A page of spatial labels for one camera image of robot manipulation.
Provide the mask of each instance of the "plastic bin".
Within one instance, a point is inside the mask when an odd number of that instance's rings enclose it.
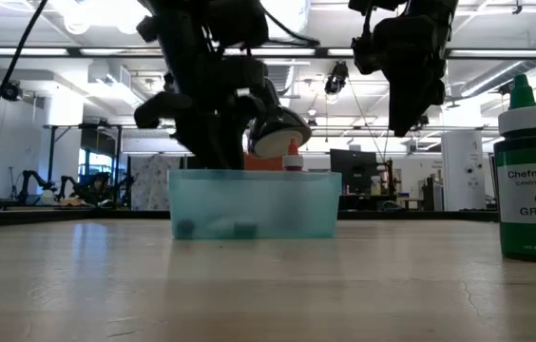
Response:
[[[340,174],[173,170],[168,177],[175,238],[334,235]]]

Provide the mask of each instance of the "green bottle cap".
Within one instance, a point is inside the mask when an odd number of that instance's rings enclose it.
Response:
[[[536,106],[534,92],[527,83],[525,74],[517,75],[513,79],[513,89],[511,90],[511,105],[509,110],[527,106]]]

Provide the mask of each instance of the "white wall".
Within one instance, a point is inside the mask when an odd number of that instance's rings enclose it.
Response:
[[[312,169],[327,169],[331,168],[329,155],[303,155],[304,167],[307,170]],[[420,197],[418,182],[429,177],[431,174],[436,174],[437,170],[442,169],[443,161],[441,156],[402,156],[402,155],[387,155],[387,158],[392,158],[392,168],[401,169],[401,187],[403,192],[410,193],[413,198]],[[486,175],[486,194],[494,195],[492,189],[492,175],[489,170],[489,161],[487,156],[484,157],[484,173]]]
[[[10,195],[10,171],[16,180],[23,170],[38,170],[39,161],[48,158],[41,153],[41,138],[46,122],[45,111],[23,102],[0,101],[0,198]],[[22,185],[19,180],[18,190]],[[36,193],[36,182],[31,181],[29,192]]]

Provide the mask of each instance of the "table surface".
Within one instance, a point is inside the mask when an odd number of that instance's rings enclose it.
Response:
[[[173,241],[168,221],[0,227],[0,341],[536,341],[536,263],[498,227]]]

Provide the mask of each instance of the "bottle label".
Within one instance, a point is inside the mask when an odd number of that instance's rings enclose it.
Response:
[[[536,255],[536,148],[496,155],[503,251]]]

